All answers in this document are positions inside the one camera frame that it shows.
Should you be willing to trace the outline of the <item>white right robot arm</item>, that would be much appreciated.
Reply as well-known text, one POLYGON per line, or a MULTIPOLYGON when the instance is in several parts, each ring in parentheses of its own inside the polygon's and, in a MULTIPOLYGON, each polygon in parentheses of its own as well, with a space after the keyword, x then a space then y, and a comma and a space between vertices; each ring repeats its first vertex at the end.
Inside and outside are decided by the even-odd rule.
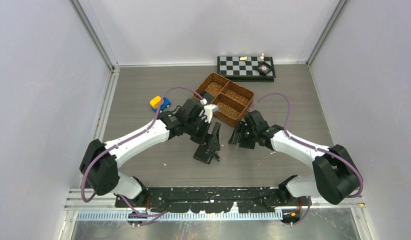
POLYGON ((246 149, 254 149, 259 144, 289 155, 313 170, 312 176, 292 175, 279 184, 279 200, 285 205, 292 205, 300 197, 318 196, 337 205, 361 193, 363 178, 343 146, 319 145, 277 124, 270 126, 257 110, 247 113, 244 120, 236 123, 228 142, 246 149))

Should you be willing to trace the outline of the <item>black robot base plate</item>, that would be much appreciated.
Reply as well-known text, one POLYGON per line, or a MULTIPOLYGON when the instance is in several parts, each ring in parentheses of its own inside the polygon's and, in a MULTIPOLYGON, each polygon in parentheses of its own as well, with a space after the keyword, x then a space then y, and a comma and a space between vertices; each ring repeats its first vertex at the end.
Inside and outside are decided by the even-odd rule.
POLYGON ((148 187, 134 199, 116 195, 117 208, 133 207, 154 214, 227 213, 237 208, 239 213, 270 213, 277 207, 300 210, 311 205, 308 197, 290 196, 287 190, 272 186, 250 187, 148 187))

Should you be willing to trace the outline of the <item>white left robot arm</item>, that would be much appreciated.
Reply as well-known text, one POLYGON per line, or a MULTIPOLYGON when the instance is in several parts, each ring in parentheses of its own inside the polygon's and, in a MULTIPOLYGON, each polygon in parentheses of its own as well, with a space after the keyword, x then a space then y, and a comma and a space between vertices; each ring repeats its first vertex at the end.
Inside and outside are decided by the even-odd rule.
POLYGON ((219 161, 221 125, 215 123, 209 132, 212 118, 218 112, 216 104, 190 98, 173 111, 159 112, 151 122, 123 137, 105 143, 94 139, 89 143, 79 167, 83 175, 81 189, 89 184, 94 196, 122 195, 133 206, 143 206, 147 194, 141 181, 124 175, 119 168, 137 154, 184 134, 198 144, 193 155, 195 160, 205 164, 210 164, 213 159, 219 161))

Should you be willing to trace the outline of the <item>black leather card holder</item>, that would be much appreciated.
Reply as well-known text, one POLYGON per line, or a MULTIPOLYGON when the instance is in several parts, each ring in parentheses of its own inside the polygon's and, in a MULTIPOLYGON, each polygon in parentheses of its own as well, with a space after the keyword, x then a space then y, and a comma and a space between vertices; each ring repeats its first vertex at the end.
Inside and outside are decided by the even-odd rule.
POLYGON ((221 158, 216 150, 207 148, 205 145, 199 145, 196 149, 193 158, 205 164, 210 164, 213 159, 218 162, 221 161, 221 158))

